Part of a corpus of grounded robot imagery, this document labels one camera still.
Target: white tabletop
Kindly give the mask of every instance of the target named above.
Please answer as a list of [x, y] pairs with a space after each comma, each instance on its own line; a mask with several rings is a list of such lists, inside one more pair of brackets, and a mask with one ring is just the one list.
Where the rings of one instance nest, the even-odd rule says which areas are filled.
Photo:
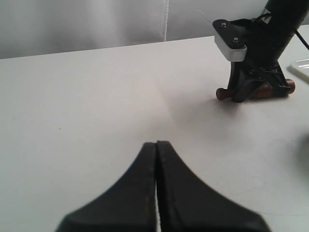
[[293, 38], [295, 93], [241, 104], [216, 100], [230, 63], [213, 37], [0, 60], [0, 231], [53, 231], [156, 140], [273, 232], [306, 231], [309, 86], [287, 67], [308, 57]]

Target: white wall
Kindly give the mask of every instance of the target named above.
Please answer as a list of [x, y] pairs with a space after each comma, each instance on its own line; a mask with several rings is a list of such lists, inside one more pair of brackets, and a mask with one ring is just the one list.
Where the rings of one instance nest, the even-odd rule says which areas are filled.
[[0, 58], [209, 36], [200, 11], [211, 21], [251, 18], [266, 1], [0, 0]]

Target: wooden handle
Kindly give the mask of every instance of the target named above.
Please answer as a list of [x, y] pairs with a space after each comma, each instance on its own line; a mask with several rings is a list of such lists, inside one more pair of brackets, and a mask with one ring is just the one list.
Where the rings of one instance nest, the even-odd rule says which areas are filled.
[[[286, 82], [288, 86], [290, 87], [290, 90], [288, 91], [287, 95], [290, 95], [294, 93], [295, 91], [295, 83], [291, 79], [286, 79]], [[235, 93], [235, 90], [233, 89], [228, 90], [225, 88], [219, 88], [216, 91], [216, 96], [218, 100], [223, 101], [227, 98], [231, 98], [234, 93]], [[271, 98], [271, 97], [274, 97], [273, 92], [271, 91], [271, 88], [267, 84], [264, 84], [256, 92], [254, 92], [250, 98], [258, 99], [258, 98]]]

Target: white table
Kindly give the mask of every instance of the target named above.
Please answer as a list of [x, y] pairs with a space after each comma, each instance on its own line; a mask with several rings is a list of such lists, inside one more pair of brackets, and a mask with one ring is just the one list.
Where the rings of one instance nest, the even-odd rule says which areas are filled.
[[[309, 26], [301, 34], [309, 40]], [[50, 232], [169, 140], [207, 184], [273, 232], [309, 228], [309, 86], [242, 104], [215, 99], [230, 64], [213, 37], [0, 60], [0, 231]]]

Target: wire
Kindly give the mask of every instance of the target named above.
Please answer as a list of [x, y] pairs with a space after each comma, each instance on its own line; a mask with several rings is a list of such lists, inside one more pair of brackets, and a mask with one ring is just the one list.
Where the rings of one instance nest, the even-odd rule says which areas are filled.
[[[264, 18], [264, 17], [269, 17], [269, 16], [273, 16], [272, 13], [266, 13], [266, 14], [262, 14], [260, 16], [258, 16], [255, 20], [254, 20], [254, 23], [256, 23], [258, 20]], [[309, 45], [308, 43], [306, 42], [306, 40], [301, 36], [301, 34], [298, 32], [298, 30], [294, 27], [292, 27], [292, 25], [289, 23], [289, 22], [285, 22], [285, 24], [287, 26], [289, 26], [293, 32], [295, 33], [295, 35], [300, 39], [300, 41], [303, 43], [303, 45], [309, 50]]]

